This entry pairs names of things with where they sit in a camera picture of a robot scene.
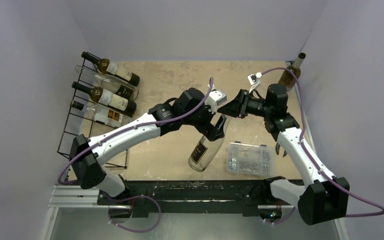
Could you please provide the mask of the tall clear glass bottle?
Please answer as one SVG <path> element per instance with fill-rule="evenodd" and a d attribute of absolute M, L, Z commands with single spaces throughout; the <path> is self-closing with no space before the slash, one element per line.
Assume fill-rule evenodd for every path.
<path fill-rule="evenodd" d="M 189 156 L 189 166 L 197 172 L 205 171 L 220 150 L 224 141 L 225 138 L 209 141 L 207 139 L 202 140 L 201 137 Z"/>

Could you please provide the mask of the dark open-neck wine bottle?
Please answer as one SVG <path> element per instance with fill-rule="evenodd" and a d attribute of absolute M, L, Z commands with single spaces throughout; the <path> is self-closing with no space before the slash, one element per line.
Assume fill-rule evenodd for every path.
<path fill-rule="evenodd" d="M 100 86 L 88 87 L 78 82 L 73 82 L 72 88 L 88 94 L 90 99 L 106 107 L 120 111 L 122 114 L 132 117 L 137 109 L 135 102 L 119 96 Z"/>

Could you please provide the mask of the clear glass black-label bottle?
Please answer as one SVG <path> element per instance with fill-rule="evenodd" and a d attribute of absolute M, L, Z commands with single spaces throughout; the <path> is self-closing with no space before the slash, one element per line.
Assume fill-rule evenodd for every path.
<path fill-rule="evenodd" d="M 139 90 L 136 86 L 115 76 L 99 73 L 81 65 L 76 65 L 74 69 L 77 73 L 81 74 L 81 79 L 85 82 L 94 82 L 96 86 L 109 90 L 125 99 L 135 101 L 139 95 Z"/>

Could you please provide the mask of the clear square bottle gold cap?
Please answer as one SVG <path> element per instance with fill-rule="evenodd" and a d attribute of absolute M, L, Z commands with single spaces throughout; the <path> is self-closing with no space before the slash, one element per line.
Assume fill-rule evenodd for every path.
<path fill-rule="evenodd" d="M 85 116 L 95 121 L 113 128 L 119 128 L 123 123 L 123 115 L 113 109 L 100 104 L 85 105 L 72 100 L 70 107 L 85 113 Z"/>

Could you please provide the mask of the dark green labelled wine bottle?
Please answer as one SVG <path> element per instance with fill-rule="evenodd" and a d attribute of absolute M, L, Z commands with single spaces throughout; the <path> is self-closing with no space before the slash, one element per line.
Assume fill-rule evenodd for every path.
<path fill-rule="evenodd" d="M 135 87 L 137 87 L 140 83 L 140 77 L 137 74 L 124 68 L 121 64 L 118 64 L 107 58 L 99 58 L 90 52 L 85 51 L 82 52 L 81 57 L 96 65 L 96 68 L 100 73 L 115 76 Z"/>

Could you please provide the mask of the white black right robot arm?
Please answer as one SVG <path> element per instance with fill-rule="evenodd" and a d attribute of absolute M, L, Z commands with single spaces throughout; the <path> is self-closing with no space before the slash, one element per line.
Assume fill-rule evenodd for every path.
<path fill-rule="evenodd" d="M 233 118 L 251 114 L 262 117 L 266 130 L 285 150 L 301 175 L 303 185 L 295 185 L 280 178 L 261 189 L 260 196 L 268 204 L 281 199 L 294 206 L 301 219 L 309 226 L 346 216 L 350 185 L 344 177 L 337 178 L 323 164 L 308 142 L 304 131 L 287 111 L 288 93 L 283 85 L 269 85 L 265 99 L 254 98 L 247 90 L 240 90 L 230 102 L 217 112 Z"/>

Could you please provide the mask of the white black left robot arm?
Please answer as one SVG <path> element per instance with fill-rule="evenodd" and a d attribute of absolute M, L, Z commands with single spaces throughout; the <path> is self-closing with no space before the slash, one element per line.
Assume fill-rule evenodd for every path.
<path fill-rule="evenodd" d="M 129 191 L 126 181 L 104 168 L 113 157 L 150 139 L 178 131 L 181 126 L 194 127 L 202 135 L 219 129 L 211 121 L 217 108 L 227 101 L 221 90 L 212 89 L 203 94 L 189 88 L 179 97 L 156 104 L 139 118 L 108 133 L 86 138 L 76 136 L 71 145 L 69 160 L 79 186 L 98 188 L 118 205 L 126 203 Z"/>

